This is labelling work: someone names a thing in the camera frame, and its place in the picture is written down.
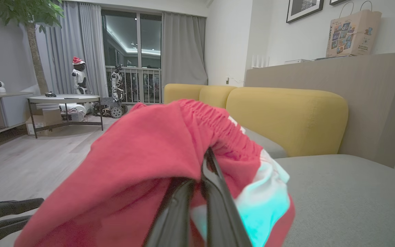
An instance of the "label on box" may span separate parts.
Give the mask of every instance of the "label on box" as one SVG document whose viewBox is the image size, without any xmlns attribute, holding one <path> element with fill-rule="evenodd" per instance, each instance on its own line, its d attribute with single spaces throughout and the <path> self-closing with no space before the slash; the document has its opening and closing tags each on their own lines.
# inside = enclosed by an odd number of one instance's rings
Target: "label on box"
<svg viewBox="0 0 395 247">
<path fill-rule="evenodd" d="M 42 122 L 38 122 L 38 123 L 35 122 L 34 126 L 37 129 L 37 128 L 44 127 L 44 124 Z M 34 129 L 33 129 L 33 124 L 32 123 L 28 124 L 28 133 L 29 134 L 34 134 Z"/>
</svg>

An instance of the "cabinet door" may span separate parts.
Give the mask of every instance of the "cabinet door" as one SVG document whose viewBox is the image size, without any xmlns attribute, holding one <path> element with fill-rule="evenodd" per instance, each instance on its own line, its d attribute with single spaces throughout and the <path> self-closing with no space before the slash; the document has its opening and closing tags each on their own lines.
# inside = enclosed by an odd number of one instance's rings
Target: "cabinet door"
<svg viewBox="0 0 395 247">
<path fill-rule="evenodd" d="M 33 94 L 1 98 L 1 106 L 4 112 L 4 122 L 6 127 L 18 125 L 27 121 L 29 116 L 27 97 L 33 97 Z"/>
</svg>

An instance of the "tree trunk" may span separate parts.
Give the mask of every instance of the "tree trunk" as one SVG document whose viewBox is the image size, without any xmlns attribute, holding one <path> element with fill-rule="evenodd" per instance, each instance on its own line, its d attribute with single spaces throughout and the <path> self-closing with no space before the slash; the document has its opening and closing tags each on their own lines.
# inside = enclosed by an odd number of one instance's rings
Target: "tree trunk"
<svg viewBox="0 0 395 247">
<path fill-rule="evenodd" d="M 42 68 L 42 62 L 40 61 L 39 49 L 37 48 L 36 40 L 36 25 L 34 23 L 28 23 L 26 25 L 28 44 L 32 52 L 34 72 L 36 74 L 37 84 L 39 85 L 40 94 L 48 92 L 47 81 L 45 80 L 44 69 Z"/>
</svg>

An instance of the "sofa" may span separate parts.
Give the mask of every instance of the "sofa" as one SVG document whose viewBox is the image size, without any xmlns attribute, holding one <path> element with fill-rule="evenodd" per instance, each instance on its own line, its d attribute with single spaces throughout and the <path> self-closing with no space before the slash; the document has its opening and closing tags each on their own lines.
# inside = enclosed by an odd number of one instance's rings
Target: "sofa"
<svg viewBox="0 0 395 247">
<path fill-rule="evenodd" d="M 182 98 L 225 108 L 290 174 L 296 217 L 284 246 L 395 246 L 395 170 L 338 154 L 345 99 L 316 90 L 166 85 L 165 103 Z"/>
</svg>

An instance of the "ceiling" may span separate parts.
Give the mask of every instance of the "ceiling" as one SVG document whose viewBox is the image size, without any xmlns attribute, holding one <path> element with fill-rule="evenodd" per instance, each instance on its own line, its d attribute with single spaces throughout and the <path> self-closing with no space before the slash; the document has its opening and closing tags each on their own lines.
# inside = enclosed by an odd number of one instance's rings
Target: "ceiling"
<svg viewBox="0 0 395 247">
<path fill-rule="evenodd" d="M 141 44 L 136 40 L 134 18 L 107 15 L 106 28 L 126 53 L 138 53 L 138 45 L 141 45 L 143 55 L 161 56 L 161 21 L 141 19 Z"/>
</svg>

